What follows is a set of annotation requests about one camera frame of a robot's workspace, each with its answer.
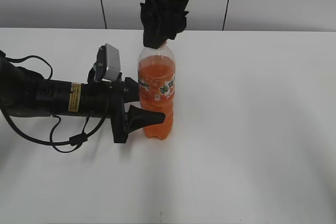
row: bottle label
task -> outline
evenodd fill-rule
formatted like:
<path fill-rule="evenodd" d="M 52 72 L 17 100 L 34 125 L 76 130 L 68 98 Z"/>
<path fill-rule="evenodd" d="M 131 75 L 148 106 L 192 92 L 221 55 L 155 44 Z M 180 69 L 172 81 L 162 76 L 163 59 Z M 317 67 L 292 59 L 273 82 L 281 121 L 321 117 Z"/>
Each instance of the bottle label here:
<path fill-rule="evenodd" d="M 175 72 L 167 78 L 152 80 L 139 73 L 139 91 L 148 100 L 163 102 L 175 92 Z"/>

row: white wall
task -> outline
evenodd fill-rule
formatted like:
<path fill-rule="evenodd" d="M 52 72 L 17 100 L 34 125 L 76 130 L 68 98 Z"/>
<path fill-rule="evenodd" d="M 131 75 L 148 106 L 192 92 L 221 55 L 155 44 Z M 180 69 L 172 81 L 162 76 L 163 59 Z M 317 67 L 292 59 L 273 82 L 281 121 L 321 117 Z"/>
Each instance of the white wall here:
<path fill-rule="evenodd" d="M 225 29 L 336 31 L 336 1 L 230 0 Z"/>
<path fill-rule="evenodd" d="M 142 29 L 140 2 L 103 0 L 110 29 Z M 188 29 L 220 30 L 226 0 L 190 0 Z M 0 0 L 0 27 L 103 28 L 100 0 Z"/>
<path fill-rule="evenodd" d="M 103 0 L 109 28 L 142 29 L 140 2 L 144 0 Z M 187 29 L 221 30 L 227 0 L 190 0 Z"/>
<path fill-rule="evenodd" d="M 0 0 L 0 27 L 103 28 L 99 0 Z"/>

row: orange soda bottle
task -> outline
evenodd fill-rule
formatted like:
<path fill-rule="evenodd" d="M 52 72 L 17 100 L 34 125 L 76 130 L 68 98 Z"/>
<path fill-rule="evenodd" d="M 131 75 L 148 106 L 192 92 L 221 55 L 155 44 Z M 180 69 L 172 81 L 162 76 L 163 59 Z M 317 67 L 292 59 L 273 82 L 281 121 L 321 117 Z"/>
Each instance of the orange soda bottle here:
<path fill-rule="evenodd" d="M 175 58 L 166 42 L 158 49 L 145 47 L 139 57 L 139 97 L 144 110 L 163 112 L 162 124 L 144 128 L 148 138 L 166 139 L 173 127 Z"/>

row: yellow label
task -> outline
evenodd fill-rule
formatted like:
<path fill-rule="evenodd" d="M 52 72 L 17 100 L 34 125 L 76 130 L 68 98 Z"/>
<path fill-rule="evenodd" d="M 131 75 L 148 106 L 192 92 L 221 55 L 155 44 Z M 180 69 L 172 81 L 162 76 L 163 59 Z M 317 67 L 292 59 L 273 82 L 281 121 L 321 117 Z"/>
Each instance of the yellow label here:
<path fill-rule="evenodd" d="M 82 85 L 79 83 L 71 84 L 71 92 L 70 92 L 69 107 L 68 107 L 69 112 L 78 112 L 81 88 L 82 88 Z"/>

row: table surface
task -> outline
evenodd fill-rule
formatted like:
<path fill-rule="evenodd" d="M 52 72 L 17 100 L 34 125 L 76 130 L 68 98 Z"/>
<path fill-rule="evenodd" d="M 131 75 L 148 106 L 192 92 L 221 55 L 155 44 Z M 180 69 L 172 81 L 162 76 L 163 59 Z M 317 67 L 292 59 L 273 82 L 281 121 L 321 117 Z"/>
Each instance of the table surface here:
<path fill-rule="evenodd" d="M 137 78 L 142 31 L 0 29 L 8 57 L 85 82 L 99 46 Z M 0 116 L 1 223 L 336 223 L 336 33 L 185 31 L 174 129 L 124 145 L 103 128 L 71 154 L 17 136 Z M 36 60 L 23 64 L 48 75 Z M 48 140 L 52 118 L 14 119 Z M 77 134 L 64 117 L 55 141 Z M 97 119 L 90 120 L 94 127 Z"/>

